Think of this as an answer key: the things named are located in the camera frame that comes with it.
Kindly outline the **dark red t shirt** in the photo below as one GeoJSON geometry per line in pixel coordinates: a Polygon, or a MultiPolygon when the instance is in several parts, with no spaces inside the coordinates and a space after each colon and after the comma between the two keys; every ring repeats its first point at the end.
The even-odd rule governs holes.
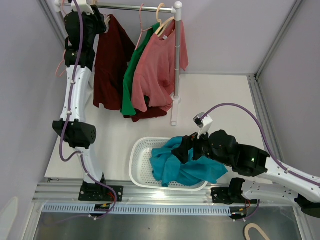
{"type": "MultiPolygon", "coordinates": [[[[108,31],[99,35],[94,67],[93,105],[107,110],[120,111],[123,104],[123,80],[131,61],[135,44],[112,14],[108,31]]],[[[146,112],[135,109],[133,116],[124,116],[134,123],[141,119],[164,117],[167,112],[159,107],[149,107],[146,112]]]]}

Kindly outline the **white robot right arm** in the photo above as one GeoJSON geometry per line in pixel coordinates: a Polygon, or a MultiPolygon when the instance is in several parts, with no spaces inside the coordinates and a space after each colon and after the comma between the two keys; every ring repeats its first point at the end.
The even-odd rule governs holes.
{"type": "Polygon", "coordinates": [[[311,217],[320,216],[320,179],[276,161],[255,146],[240,144],[224,130],[186,135],[172,154],[182,163],[204,158],[228,166],[239,177],[227,188],[212,190],[213,202],[226,205],[258,201],[292,204],[311,217]]]}

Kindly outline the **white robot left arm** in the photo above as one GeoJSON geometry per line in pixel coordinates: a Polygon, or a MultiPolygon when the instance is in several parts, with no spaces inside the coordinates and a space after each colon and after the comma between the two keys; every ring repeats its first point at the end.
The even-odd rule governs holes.
{"type": "Polygon", "coordinates": [[[84,178],[78,199],[88,202],[111,202],[114,193],[106,187],[104,173],[96,158],[94,143],[97,130],[85,117],[87,91],[96,53],[97,35],[106,31],[104,16],[96,5],[76,4],[64,18],[68,34],[65,40],[64,62],[67,86],[60,119],[52,123],[59,135],[59,157],[68,162],[78,156],[84,178]]]}

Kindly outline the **teal t shirt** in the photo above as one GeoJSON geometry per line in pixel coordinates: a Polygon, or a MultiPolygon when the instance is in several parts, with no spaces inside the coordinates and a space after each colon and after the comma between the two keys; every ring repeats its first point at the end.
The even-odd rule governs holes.
{"type": "Polygon", "coordinates": [[[180,147],[182,140],[181,136],[173,137],[163,147],[154,148],[151,151],[149,161],[152,166],[152,175],[156,181],[161,182],[162,187],[168,187],[172,182],[188,187],[202,181],[216,184],[218,179],[228,172],[223,164],[205,156],[193,160],[193,149],[188,151],[186,163],[182,163],[172,153],[180,147]]]}

